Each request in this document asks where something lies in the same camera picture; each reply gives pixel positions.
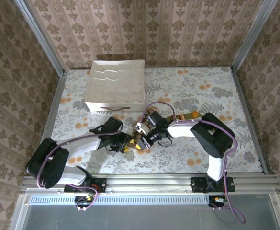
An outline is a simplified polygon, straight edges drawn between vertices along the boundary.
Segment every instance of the floral wallpaper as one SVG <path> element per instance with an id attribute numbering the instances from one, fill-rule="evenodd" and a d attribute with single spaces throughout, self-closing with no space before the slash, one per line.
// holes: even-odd
<path id="1" fill-rule="evenodd" d="M 58 76 L 13 1 L 0 0 L 0 230 L 8 229 Z"/>
<path id="2" fill-rule="evenodd" d="M 280 181 L 280 0 L 238 75 L 270 169 Z"/>
<path id="3" fill-rule="evenodd" d="M 64 69 L 230 66 L 263 0 L 27 0 Z"/>
<path id="4" fill-rule="evenodd" d="M 146 104 L 168 102 L 176 114 L 213 113 L 235 132 L 239 144 L 229 156 L 228 171 L 262 172 L 229 67 L 145 68 L 144 72 Z M 110 116 L 122 120 L 123 131 L 132 133 L 141 112 L 89 111 L 84 99 L 89 75 L 90 70 L 68 71 L 52 139 L 81 136 Z M 163 117 L 171 115 L 166 105 L 154 106 Z M 195 138 L 180 137 L 166 148 L 156 143 L 151 149 L 130 149 L 125 154 L 102 148 L 71 158 L 67 165 L 80 165 L 90 173 L 203 173 L 208 169 L 208 155 Z"/>

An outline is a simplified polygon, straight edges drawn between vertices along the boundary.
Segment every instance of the white tray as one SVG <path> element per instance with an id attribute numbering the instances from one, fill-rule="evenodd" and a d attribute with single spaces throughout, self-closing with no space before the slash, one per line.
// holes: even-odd
<path id="1" fill-rule="evenodd" d="M 88 82 L 91 112 L 145 109 L 144 60 L 93 61 Z"/>

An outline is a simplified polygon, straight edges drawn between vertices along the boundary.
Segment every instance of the patterned wall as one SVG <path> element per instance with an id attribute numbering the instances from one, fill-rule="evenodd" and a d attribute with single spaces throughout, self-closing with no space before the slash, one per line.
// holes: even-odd
<path id="1" fill-rule="evenodd" d="M 280 180 L 280 0 L 238 71 L 270 168 Z"/>
<path id="2" fill-rule="evenodd" d="M 27 0 L 65 69 L 230 66 L 262 0 Z"/>
<path id="3" fill-rule="evenodd" d="M 0 230 L 39 145 L 58 76 L 13 1 L 0 0 Z"/>

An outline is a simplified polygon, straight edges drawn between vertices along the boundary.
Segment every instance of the floral tablecloth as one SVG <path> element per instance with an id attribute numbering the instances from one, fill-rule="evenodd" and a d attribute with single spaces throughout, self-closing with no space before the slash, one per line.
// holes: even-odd
<path id="1" fill-rule="evenodd" d="M 90 70 L 70 70 L 67 74 L 56 122 L 54 140 L 65 140 L 103 124 L 110 116 L 121 119 L 130 133 L 141 112 L 90 112 L 84 102 Z M 229 157 L 229 172 L 261 172 L 260 162 L 249 133 L 245 115 L 229 67 L 145 68 L 146 104 L 170 103 L 176 114 L 211 112 L 230 127 L 238 149 Z M 157 104 L 163 117 L 171 115 Z M 175 138 L 167 148 L 155 144 L 150 150 L 130 150 L 126 154 L 105 148 L 86 152 L 68 161 L 90 173 L 203 173 L 208 154 L 195 138 Z"/>

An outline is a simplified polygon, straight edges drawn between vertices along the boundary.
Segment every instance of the vent grille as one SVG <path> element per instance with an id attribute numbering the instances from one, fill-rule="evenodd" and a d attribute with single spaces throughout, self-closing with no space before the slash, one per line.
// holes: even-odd
<path id="1" fill-rule="evenodd" d="M 73 195 L 33 195 L 30 205 L 74 204 Z M 96 205 L 201 205 L 208 195 L 99 195 Z"/>

